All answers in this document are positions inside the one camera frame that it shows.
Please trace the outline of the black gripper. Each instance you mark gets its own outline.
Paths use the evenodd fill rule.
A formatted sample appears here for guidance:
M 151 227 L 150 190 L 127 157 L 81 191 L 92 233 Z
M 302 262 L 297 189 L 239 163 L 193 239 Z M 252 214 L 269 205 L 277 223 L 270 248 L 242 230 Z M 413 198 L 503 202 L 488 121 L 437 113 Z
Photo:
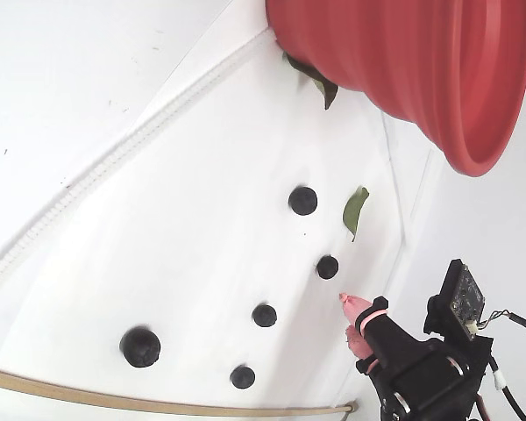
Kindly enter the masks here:
M 356 368 L 369 374 L 381 420 L 467 420 L 477 399 L 493 340 L 478 337 L 457 348 L 446 341 L 421 342 L 387 314 L 388 300 L 339 295 L 350 323 L 345 330 Z

